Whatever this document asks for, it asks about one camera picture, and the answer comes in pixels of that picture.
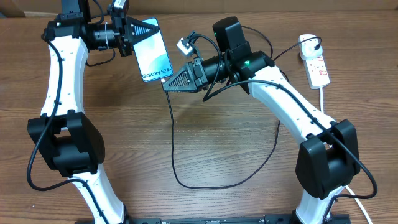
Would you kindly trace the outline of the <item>black smartphone blue screen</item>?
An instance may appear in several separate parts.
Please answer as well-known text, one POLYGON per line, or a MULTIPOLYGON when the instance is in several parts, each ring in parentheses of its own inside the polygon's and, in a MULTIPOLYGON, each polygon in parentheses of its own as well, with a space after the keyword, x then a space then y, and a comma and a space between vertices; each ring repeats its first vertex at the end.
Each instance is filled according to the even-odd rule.
POLYGON ((173 68, 161 31, 133 45, 137 64, 144 82, 169 77, 173 68))

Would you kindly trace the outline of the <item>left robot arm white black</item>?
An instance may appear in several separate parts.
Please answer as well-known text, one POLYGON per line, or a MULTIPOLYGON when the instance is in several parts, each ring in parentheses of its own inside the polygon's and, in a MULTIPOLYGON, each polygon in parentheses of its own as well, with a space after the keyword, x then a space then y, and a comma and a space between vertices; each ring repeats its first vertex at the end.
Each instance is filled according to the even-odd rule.
POLYGON ((62 12, 47 24, 41 38, 50 51, 50 76, 38 118, 27 124, 47 166, 73 184, 93 214, 94 223, 131 223, 132 218, 114 193, 104 170, 101 133, 85 115, 83 75, 92 50, 110 49, 130 56, 134 45, 159 32, 159 27, 127 15, 127 1, 113 1, 92 22, 88 1, 63 1, 62 12))

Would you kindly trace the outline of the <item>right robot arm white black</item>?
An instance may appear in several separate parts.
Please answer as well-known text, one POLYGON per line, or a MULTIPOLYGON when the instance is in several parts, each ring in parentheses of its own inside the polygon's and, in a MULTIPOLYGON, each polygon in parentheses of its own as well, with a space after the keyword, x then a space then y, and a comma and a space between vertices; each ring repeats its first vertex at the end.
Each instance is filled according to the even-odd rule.
POLYGON ((177 42, 193 57, 164 84, 165 92, 205 91, 216 95, 214 85, 229 80, 266 105, 299 145, 295 173, 303 187, 302 199, 290 214, 267 214, 261 218, 234 218, 234 223, 349 223, 346 214, 331 212, 343 188, 359 173, 358 139, 348 121, 336 122, 309 103, 284 77, 274 60, 253 51, 237 17, 213 25, 211 41, 217 54, 203 60, 192 32, 177 42))

